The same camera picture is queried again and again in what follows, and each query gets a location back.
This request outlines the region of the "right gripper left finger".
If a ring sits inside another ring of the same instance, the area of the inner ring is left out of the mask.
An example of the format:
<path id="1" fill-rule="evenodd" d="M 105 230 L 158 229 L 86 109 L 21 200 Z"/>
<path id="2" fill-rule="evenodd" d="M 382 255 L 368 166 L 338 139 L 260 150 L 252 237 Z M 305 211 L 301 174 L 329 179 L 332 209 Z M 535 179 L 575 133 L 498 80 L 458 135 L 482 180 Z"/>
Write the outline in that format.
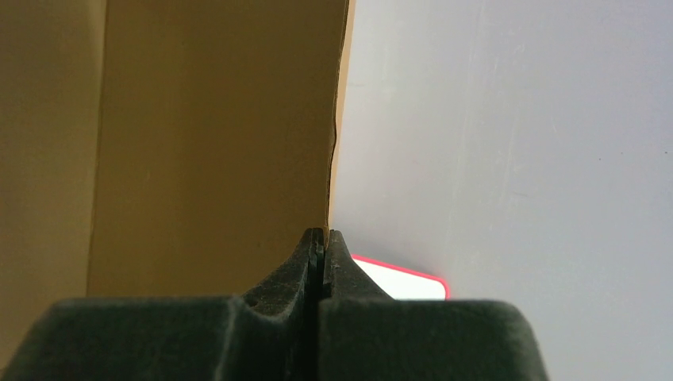
<path id="1" fill-rule="evenodd" d="M 321 229 L 243 295 L 77 298 L 33 324 L 4 380 L 315 380 Z"/>

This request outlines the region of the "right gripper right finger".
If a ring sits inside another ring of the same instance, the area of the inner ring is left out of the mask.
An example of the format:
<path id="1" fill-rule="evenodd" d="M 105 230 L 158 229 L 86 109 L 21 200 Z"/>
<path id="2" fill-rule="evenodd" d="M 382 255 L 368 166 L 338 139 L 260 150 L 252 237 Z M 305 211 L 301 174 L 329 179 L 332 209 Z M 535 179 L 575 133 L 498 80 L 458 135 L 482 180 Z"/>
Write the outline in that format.
<path id="1" fill-rule="evenodd" d="M 329 233 L 318 305 L 320 380 L 546 380 L 533 332 L 515 306 L 495 300 L 402 301 L 356 265 Z"/>

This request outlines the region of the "brown cardboard box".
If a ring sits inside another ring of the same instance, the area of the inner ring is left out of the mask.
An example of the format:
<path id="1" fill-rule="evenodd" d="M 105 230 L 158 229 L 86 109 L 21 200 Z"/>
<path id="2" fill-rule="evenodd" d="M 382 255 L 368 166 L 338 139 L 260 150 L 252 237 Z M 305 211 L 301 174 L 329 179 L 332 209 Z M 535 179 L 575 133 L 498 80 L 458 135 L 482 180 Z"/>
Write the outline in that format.
<path id="1" fill-rule="evenodd" d="M 355 8 L 2 2 L 2 366 L 54 302 L 237 294 L 328 227 Z"/>

